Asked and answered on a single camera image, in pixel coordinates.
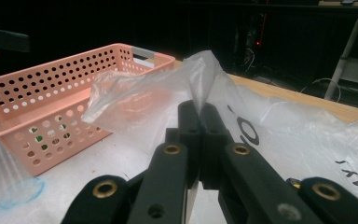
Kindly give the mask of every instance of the brass insert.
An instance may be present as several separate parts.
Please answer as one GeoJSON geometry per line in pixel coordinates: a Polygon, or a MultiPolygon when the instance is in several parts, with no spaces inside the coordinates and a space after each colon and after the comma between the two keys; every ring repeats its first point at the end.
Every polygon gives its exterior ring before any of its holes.
{"type": "Polygon", "coordinates": [[[341,198],[341,194],[339,193],[339,191],[336,190],[333,186],[328,184],[316,183],[312,185],[312,189],[319,196],[330,201],[336,201],[339,198],[341,198]]]}
{"type": "Polygon", "coordinates": [[[247,155],[251,152],[251,149],[245,146],[234,146],[232,150],[239,155],[247,155]]]}
{"type": "Polygon", "coordinates": [[[164,148],[164,152],[170,155],[175,155],[180,152],[180,148],[178,146],[167,146],[164,148]]]}
{"type": "Polygon", "coordinates": [[[104,180],[98,183],[92,190],[92,194],[97,198],[107,198],[112,196],[117,190],[117,184],[113,180],[104,180]]]}

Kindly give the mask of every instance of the plastic sheet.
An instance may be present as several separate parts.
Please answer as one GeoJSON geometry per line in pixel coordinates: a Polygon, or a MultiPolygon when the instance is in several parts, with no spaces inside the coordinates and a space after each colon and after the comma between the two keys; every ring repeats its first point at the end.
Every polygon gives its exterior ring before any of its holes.
{"type": "Polygon", "coordinates": [[[283,179],[321,176],[358,197],[358,121],[345,123],[322,108],[238,87],[210,51],[170,72],[102,76],[94,82],[83,120],[140,140],[148,153],[162,142],[165,128],[174,127],[178,104],[193,99],[200,111],[207,101],[234,140],[256,148],[283,179]]]}

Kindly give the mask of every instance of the white surface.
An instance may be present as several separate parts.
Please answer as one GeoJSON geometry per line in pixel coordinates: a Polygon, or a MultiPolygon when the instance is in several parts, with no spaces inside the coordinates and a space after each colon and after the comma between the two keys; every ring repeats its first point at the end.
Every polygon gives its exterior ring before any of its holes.
{"type": "MultiPolygon", "coordinates": [[[[61,223],[72,200],[91,179],[118,175],[129,180],[146,169],[150,159],[131,141],[111,134],[31,177],[0,146],[0,223],[61,223]]],[[[190,223],[225,223],[216,191],[199,190],[190,223]]]]}

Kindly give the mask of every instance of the screw hole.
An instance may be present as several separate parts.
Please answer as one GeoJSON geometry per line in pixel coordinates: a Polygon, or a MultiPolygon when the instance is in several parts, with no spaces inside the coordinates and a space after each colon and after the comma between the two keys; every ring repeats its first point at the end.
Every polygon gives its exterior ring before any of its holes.
{"type": "Polygon", "coordinates": [[[99,198],[107,198],[112,196],[117,191],[117,184],[113,180],[104,180],[99,182],[94,189],[92,194],[99,198]]]}
{"type": "Polygon", "coordinates": [[[299,221],[302,218],[300,211],[288,203],[280,203],[278,205],[278,212],[281,214],[281,216],[290,221],[299,221]]]}
{"type": "Polygon", "coordinates": [[[147,213],[149,216],[151,216],[154,219],[161,218],[164,216],[164,206],[155,203],[149,207],[147,213]]]}
{"type": "Polygon", "coordinates": [[[164,152],[169,155],[175,155],[180,152],[180,148],[177,146],[167,146],[164,148],[164,152]]]}
{"type": "Polygon", "coordinates": [[[316,194],[329,201],[336,201],[341,197],[339,191],[328,184],[317,183],[312,186],[312,189],[316,194]]]}
{"type": "Polygon", "coordinates": [[[234,146],[233,151],[239,155],[247,155],[251,152],[251,149],[245,146],[234,146]]]}

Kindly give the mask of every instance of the basket handle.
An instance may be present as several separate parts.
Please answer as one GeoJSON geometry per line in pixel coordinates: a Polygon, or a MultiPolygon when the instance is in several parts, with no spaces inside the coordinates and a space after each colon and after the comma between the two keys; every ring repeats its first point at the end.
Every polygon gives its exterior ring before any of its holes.
{"type": "Polygon", "coordinates": [[[145,58],[154,59],[155,51],[149,49],[141,49],[138,47],[132,47],[132,53],[145,58]]]}

